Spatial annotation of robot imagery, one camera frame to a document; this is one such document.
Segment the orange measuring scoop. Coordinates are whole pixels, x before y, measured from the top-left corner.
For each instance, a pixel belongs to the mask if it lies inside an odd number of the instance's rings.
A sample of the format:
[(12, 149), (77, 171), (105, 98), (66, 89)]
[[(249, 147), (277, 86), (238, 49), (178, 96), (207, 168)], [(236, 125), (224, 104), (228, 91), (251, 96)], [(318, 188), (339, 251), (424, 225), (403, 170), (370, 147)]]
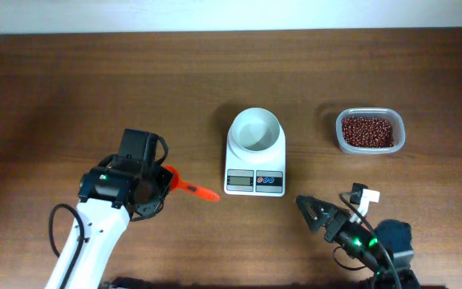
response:
[(173, 179), (170, 182), (170, 190), (181, 189), (206, 201), (220, 201), (220, 196), (211, 189), (183, 181), (179, 172), (173, 166), (166, 165), (165, 168), (173, 174)]

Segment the red adzuki beans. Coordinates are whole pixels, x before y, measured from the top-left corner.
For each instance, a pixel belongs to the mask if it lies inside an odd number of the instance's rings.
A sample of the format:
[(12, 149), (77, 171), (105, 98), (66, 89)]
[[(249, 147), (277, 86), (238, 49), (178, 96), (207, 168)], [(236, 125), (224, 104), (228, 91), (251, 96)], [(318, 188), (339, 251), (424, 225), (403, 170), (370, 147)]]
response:
[(345, 142), (353, 147), (381, 149), (395, 145), (393, 128), (383, 118), (348, 116), (341, 125)]

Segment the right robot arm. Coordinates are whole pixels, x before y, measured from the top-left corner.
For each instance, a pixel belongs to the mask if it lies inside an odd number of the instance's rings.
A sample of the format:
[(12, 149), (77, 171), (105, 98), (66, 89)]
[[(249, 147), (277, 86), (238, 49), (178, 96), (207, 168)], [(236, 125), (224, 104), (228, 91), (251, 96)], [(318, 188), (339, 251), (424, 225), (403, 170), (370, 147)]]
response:
[(364, 212), (371, 201), (363, 193), (342, 193), (339, 197), (343, 208), (304, 195), (297, 196), (295, 202), (311, 232), (324, 229), (326, 242), (335, 243), (336, 250), (362, 263), (358, 271), (367, 268), (373, 272), (363, 282), (364, 287), (420, 288), (411, 269), (411, 226), (388, 219), (373, 227)]

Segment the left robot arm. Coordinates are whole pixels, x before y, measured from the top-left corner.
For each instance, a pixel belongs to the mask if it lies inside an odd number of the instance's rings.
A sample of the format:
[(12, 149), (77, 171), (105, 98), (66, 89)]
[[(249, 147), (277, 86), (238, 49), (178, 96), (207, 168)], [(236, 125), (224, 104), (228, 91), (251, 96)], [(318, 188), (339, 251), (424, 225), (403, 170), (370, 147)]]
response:
[(82, 175), (76, 206), (53, 207), (73, 215), (63, 249), (52, 250), (58, 261), (47, 282), (49, 288), (97, 288), (116, 243), (132, 222), (155, 217), (164, 208), (173, 174), (164, 166), (168, 153), (162, 136), (127, 128), (117, 153), (103, 158)]

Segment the white digital kitchen scale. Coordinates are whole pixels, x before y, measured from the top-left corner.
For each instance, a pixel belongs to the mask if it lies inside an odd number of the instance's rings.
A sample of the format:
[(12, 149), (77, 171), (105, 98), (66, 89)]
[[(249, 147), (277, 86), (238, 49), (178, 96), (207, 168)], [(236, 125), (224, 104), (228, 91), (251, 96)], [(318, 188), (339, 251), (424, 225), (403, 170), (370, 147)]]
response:
[(241, 149), (228, 131), (223, 189), (229, 195), (281, 197), (286, 193), (286, 136), (270, 149)]

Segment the clear plastic bean container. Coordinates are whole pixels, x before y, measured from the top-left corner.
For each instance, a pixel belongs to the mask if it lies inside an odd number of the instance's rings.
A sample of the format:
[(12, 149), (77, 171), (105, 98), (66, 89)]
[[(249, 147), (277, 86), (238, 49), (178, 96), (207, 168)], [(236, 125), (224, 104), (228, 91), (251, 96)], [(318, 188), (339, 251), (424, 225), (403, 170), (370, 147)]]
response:
[[(393, 137), (395, 141), (395, 145), (390, 148), (381, 148), (381, 149), (373, 149), (373, 148), (358, 148), (349, 145), (345, 142), (343, 135), (342, 135), (342, 125), (341, 120), (348, 116), (361, 116), (361, 117), (377, 117), (383, 118), (388, 120), (393, 128)], [(338, 115), (336, 120), (336, 137), (338, 140), (338, 146), (340, 150), (347, 154), (387, 154), (387, 153), (394, 153), (401, 149), (405, 142), (405, 130), (403, 125), (403, 120), (400, 115), (389, 108), (348, 108), (341, 112)]]

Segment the white round bowl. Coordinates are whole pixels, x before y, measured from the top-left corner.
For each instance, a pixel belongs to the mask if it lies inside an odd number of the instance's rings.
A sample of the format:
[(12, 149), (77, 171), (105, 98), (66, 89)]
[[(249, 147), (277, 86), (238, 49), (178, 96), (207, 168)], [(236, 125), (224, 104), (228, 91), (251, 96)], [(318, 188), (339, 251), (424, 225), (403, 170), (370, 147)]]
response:
[(272, 112), (264, 108), (248, 108), (235, 117), (230, 133), (241, 149), (260, 152), (276, 144), (281, 125)]

